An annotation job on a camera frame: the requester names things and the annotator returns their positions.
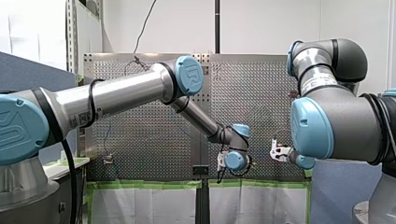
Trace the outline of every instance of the black cable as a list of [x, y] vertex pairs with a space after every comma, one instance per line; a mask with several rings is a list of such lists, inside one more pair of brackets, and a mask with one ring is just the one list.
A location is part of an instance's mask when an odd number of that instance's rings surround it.
[[86, 125], [82, 126], [81, 128], [91, 127], [91, 125], [93, 125], [93, 123], [96, 121], [96, 107], [95, 107], [95, 101], [93, 100], [92, 90], [93, 90], [93, 86], [96, 84], [96, 82], [100, 82], [100, 81], [104, 81], [104, 80], [97, 78], [90, 84], [88, 103], [90, 104], [90, 110], [91, 110], [92, 117], [91, 117], [91, 120], [88, 121], [88, 123]]
[[82, 206], [84, 205], [84, 185], [85, 185], [85, 178], [84, 172], [82, 173], [82, 180], [81, 180], [81, 197], [79, 198], [79, 207], [78, 207], [78, 221], [82, 220]]
[[137, 48], [139, 47], [140, 37], [142, 37], [143, 33], [145, 32], [146, 24], [147, 24], [147, 22], [148, 22], [148, 20], [149, 20], [149, 16], [150, 16], [151, 11], [152, 11], [152, 9], [154, 8], [154, 5], [155, 5], [156, 2], [157, 2], [157, 0], [154, 0], [154, 1], [152, 2], [152, 4], [151, 4], [151, 8], [149, 9], [149, 12], [148, 12], [148, 15], [147, 15], [147, 17], [146, 17], [146, 19], [145, 19], [145, 22], [143, 23], [142, 31], [140, 32], [140, 35], [139, 35], [139, 37], [137, 38], [136, 47], [134, 47], [134, 54], [136, 54]]
[[[221, 127], [220, 139], [219, 139], [221, 142], [221, 148], [220, 148], [219, 153], [221, 153], [224, 150], [224, 146], [225, 146], [225, 142], [224, 142], [225, 141], [225, 128], [224, 128], [224, 125], [222, 125], [220, 123], [218, 123], [218, 125]], [[218, 181], [217, 181], [218, 184], [221, 183], [226, 170], [227, 170], [227, 168], [223, 167], [222, 169], [220, 169], [218, 171]]]
[[392, 147], [393, 156], [396, 160], [396, 145], [393, 139], [392, 130], [389, 126], [389, 112], [387, 110], [387, 107], [384, 105], [383, 101], [374, 94], [364, 93], [361, 95], [361, 97], [364, 97], [373, 109], [375, 113], [375, 118], [380, 125], [382, 136], [382, 143], [378, 151], [378, 155], [376, 156], [374, 161], [369, 161], [369, 164], [378, 165], [381, 161], [383, 161], [388, 156], [389, 147]]
[[250, 168], [251, 168], [251, 162], [249, 162], [249, 164], [248, 164], [248, 166], [247, 166], [247, 169], [246, 169], [246, 170], [244, 171], [244, 173], [242, 173], [242, 174], [234, 173], [234, 172], [233, 172], [232, 170], [230, 170], [230, 169], [229, 169], [229, 171], [230, 171], [230, 174], [233, 175], [233, 176], [242, 177], [242, 176], [244, 176], [245, 174], [247, 174], [247, 173], [249, 172]]
[[289, 75], [291, 75], [291, 76], [293, 76], [293, 77], [295, 77], [296, 79], [298, 79], [297, 78], [297, 76], [295, 76], [294, 75], [294, 73], [293, 73], [293, 52], [294, 52], [294, 49], [297, 47], [297, 45], [298, 44], [301, 44], [301, 43], [304, 43], [303, 41], [301, 41], [301, 40], [296, 40], [296, 41], [294, 41], [294, 43], [291, 45], [291, 47], [290, 47], [290, 51], [289, 51], [289, 56], [290, 56], [290, 61], [289, 61]]
[[76, 224], [77, 220], [77, 174], [76, 167], [73, 160], [72, 150], [67, 142], [67, 140], [62, 141], [62, 146], [64, 147], [64, 153], [66, 154], [67, 164], [69, 166], [70, 172], [70, 183], [72, 190], [72, 208], [70, 213], [70, 224]]
[[139, 64], [143, 68], [144, 71], [148, 71], [149, 70], [149, 67], [145, 63], [141, 62], [140, 59], [135, 54], [136, 54], [137, 48], [139, 47], [140, 38], [142, 37], [143, 33], [145, 32], [146, 24], [147, 24], [147, 22], [149, 20], [149, 16], [151, 15], [151, 11], [152, 11], [152, 9], [154, 9], [154, 6], [155, 6], [156, 2], [157, 2], [157, 0], [154, 0], [152, 2], [151, 7], [150, 7], [149, 12], [148, 12], [148, 15], [147, 15], [147, 17], [145, 19], [145, 22], [143, 23], [142, 31], [140, 32], [140, 35], [137, 37], [136, 46], [134, 47], [134, 60], [128, 62], [125, 65], [125, 67], [124, 67], [124, 75], [125, 76], [126, 76], [126, 68], [129, 67], [129, 65], [131, 65], [131, 63]]

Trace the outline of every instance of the pegboard panel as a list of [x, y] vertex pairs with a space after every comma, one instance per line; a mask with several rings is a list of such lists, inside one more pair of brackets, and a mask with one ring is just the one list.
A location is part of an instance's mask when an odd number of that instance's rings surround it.
[[[223, 124], [251, 128], [248, 154], [258, 163], [245, 176], [255, 179], [304, 180], [294, 164], [271, 159], [271, 139], [291, 145], [288, 93], [297, 83], [286, 72], [286, 56], [211, 55], [211, 116]], [[219, 145], [210, 145], [210, 176], [216, 178]]]
[[[178, 54], [89, 54], [86, 75], [111, 79], [143, 72], [144, 66], [174, 60]], [[171, 106], [152, 102], [97, 121], [87, 131], [87, 145], [96, 155], [88, 167], [91, 181], [113, 178], [192, 179], [191, 126]], [[112, 154], [112, 163], [105, 157]]]

